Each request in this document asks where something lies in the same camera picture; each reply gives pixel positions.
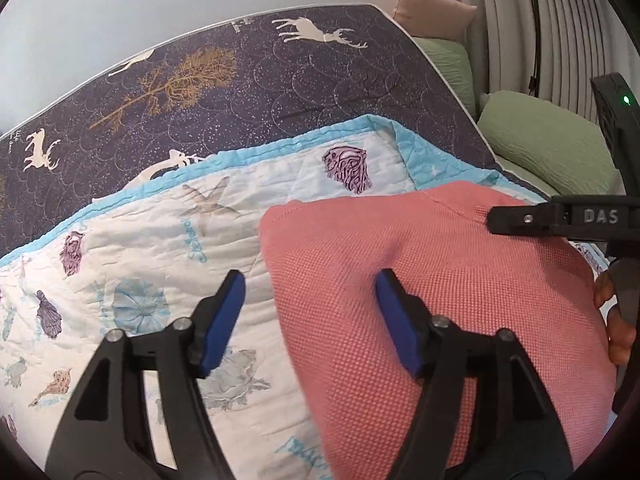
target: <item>purple shell print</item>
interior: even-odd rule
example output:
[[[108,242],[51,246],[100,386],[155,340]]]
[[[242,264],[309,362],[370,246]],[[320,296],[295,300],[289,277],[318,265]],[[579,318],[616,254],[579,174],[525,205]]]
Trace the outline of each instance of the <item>purple shell print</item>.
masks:
[[[58,310],[50,303],[44,292],[39,290],[36,292],[36,297],[40,300],[40,307],[36,316],[40,319],[40,324],[44,333],[55,339],[58,334],[62,332],[62,316],[58,313]]]
[[[355,194],[371,187],[367,174],[367,152],[353,146],[336,146],[322,156],[328,177]]]
[[[71,234],[66,237],[65,246],[60,253],[60,260],[62,261],[62,266],[67,276],[75,274],[80,268],[80,262],[82,261],[82,249],[80,247],[82,238],[84,238],[84,235],[77,231],[71,231]]]
[[[18,430],[15,429],[15,423],[11,415],[7,415],[6,417],[4,415],[0,416],[0,423],[6,425],[9,429],[9,433],[11,433],[11,436],[15,440],[18,440]]]

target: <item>human hand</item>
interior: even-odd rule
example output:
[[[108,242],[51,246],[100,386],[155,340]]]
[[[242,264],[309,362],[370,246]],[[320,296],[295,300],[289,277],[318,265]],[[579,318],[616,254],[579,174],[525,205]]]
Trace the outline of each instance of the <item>human hand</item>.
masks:
[[[596,278],[593,287],[593,303],[600,309],[615,295],[615,287],[608,270]],[[627,323],[616,305],[607,314],[607,336],[609,336],[609,359],[615,365],[626,365],[631,347],[636,340],[636,327]]]

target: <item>dark purple mattress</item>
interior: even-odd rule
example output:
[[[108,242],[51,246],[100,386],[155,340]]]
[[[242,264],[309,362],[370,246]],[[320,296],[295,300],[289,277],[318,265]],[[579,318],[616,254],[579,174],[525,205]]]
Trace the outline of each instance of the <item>dark purple mattress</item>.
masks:
[[[160,46],[0,140],[0,256],[120,190],[170,150],[206,157],[363,114],[499,169],[422,51],[380,10],[268,12]]]

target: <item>pink pillowcase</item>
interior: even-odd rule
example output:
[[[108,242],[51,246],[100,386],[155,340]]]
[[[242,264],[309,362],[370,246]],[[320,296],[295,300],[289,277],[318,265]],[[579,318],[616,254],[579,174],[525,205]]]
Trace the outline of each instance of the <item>pink pillowcase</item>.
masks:
[[[398,0],[394,19],[416,38],[458,41],[476,8],[457,0]]]
[[[560,238],[492,235],[494,205],[520,202],[455,182],[396,196],[290,202],[260,222],[287,350],[337,480],[383,480],[420,386],[398,361],[374,294],[391,267],[409,294],[464,330],[510,327],[558,410],[574,464],[604,435],[615,388],[591,269]],[[450,465],[464,457],[465,389]]]

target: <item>metal bolt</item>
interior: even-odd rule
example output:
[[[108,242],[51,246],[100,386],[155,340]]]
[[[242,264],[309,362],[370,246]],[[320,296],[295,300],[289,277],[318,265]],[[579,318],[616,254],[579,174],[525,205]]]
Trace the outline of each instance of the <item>metal bolt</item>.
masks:
[[[191,319],[188,317],[179,317],[174,321],[174,328],[176,330],[187,330],[191,326]]]
[[[514,341],[516,339],[516,335],[508,328],[500,329],[500,331],[498,332],[498,337],[507,343],[510,343],[511,341]]]
[[[431,322],[438,328],[446,328],[447,326],[449,326],[449,318],[446,316],[441,316],[440,314],[438,314],[437,316],[433,316],[431,318]]]
[[[115,343],[116,341],[120,341],[124,336],[124,332],[119,328],[114,328],[113,330],[109,330],[107,332],[107,341],[109,343]]]

